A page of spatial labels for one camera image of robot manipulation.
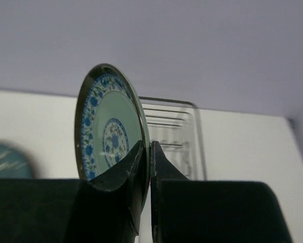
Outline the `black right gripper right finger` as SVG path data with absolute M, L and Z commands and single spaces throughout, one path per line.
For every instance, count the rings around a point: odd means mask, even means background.
M 303 242 L 303 166 L 263 170 L 263 181 L 190 180 L 151 144 L 154 242 Z

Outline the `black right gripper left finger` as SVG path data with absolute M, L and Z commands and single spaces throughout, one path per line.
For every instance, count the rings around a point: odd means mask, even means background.
M 134 242 L 144 146 L 92 180 L 0 179 L 0 242 Z

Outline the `green plate blue floral pattern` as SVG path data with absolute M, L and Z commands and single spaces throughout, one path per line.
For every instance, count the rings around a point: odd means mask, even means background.
M 123 188 L 135 228 L 150 179 L 150 138 L 133 85 L 115 66 L 102 63 L 86 75 L 74 124 L 79 177 L 108 193 Z

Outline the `dark teal glazed plate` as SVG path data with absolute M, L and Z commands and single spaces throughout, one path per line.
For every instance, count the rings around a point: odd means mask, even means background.
M 38 171 L 33 156 L 22 147 L 0 140 L 0 178 L 37 178 Z

